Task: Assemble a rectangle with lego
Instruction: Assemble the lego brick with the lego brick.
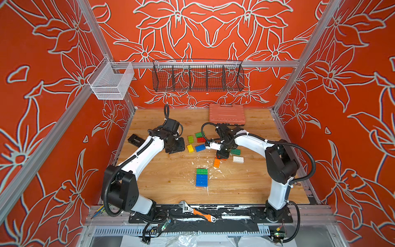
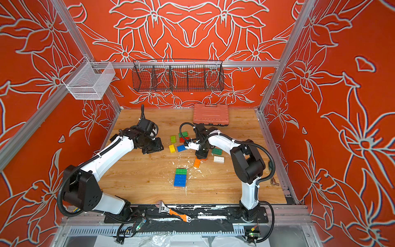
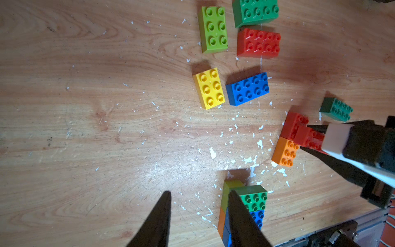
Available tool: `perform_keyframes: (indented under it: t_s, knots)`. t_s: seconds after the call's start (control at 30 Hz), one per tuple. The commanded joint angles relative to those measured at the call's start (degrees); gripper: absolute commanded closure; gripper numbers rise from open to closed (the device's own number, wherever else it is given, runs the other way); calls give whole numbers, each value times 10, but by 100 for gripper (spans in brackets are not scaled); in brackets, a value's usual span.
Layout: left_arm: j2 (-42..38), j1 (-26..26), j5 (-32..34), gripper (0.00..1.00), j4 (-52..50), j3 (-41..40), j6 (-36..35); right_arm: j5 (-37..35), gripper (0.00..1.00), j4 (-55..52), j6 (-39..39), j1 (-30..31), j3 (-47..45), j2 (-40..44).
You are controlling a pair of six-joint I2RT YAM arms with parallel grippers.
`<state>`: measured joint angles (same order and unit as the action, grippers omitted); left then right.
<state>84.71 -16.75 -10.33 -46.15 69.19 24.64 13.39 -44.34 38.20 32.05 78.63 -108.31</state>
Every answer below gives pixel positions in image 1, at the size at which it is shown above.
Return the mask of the small orange lego brick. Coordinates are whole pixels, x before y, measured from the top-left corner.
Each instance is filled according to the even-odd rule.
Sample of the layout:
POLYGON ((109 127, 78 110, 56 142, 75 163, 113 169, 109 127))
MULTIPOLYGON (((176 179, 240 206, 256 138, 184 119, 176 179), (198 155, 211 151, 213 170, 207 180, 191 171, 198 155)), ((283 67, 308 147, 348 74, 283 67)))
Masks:
POLYGON ((221 161, 219 159, 215 158, 213 167, 220 168, 220 165, 221 165, 221 161))

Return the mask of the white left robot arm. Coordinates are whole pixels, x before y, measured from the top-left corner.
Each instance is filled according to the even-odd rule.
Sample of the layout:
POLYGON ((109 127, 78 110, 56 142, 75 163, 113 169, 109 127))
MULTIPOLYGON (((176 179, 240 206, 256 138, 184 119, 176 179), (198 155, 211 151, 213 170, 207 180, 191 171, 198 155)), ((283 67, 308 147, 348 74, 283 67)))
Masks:
POLYGON ((148 130, 142 145, 118 166, 106 168, 101 199, 106 213, 116 217, 122 212, 136 212, 153 217, 156 202, 141 195, 137 181, 152 159, 162 152, 173 154, 185 150, 184 139, 178 132, 180 125, 159 126, 148 130))

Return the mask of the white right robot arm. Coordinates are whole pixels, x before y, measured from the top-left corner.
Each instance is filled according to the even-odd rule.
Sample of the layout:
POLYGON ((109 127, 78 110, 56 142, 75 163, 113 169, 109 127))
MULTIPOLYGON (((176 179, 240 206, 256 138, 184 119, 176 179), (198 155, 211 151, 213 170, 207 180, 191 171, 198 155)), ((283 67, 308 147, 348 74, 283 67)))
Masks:
POLYGON ((226 124, 216 125, 218 139, 211 139, 206 146, 217 151, 218 159, 229 158, 230 151, 239 146, 262 155, 266 160, 267 172, 272 179, 270 195, 265 203, 269 213, 281 213, 288 204, 291 181, 298 170, 295 158, 288 152, 292 146, 285 141, 270 141, 246 130, 226 124))

